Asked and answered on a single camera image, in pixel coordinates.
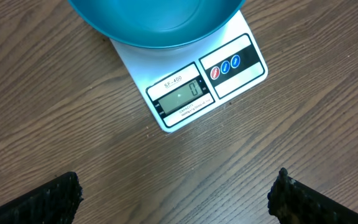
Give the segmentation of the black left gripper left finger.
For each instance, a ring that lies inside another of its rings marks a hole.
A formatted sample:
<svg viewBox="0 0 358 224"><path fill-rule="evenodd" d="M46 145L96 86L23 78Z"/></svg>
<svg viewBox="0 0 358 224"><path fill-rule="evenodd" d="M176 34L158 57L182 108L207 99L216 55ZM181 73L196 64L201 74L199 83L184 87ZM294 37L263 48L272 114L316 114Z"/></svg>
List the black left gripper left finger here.
<svg viewBox="0 0 358 224"><path fill-rule="evenodd" d="M0 206L0 223L71 224L83 201L75 172L67 172Z"/></svg>

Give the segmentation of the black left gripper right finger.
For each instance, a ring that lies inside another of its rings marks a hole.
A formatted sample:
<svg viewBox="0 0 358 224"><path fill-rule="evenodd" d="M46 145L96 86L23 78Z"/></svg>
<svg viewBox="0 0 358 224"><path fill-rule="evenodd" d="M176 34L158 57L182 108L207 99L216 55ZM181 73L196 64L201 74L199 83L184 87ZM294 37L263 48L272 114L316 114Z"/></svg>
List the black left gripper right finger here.
<svg viewBox="0 0 358 224"><path fill-rule="evenodd" d="M358 224L358 213L291 178L281 168L268 198L268 212L282 224Z"/></svg>

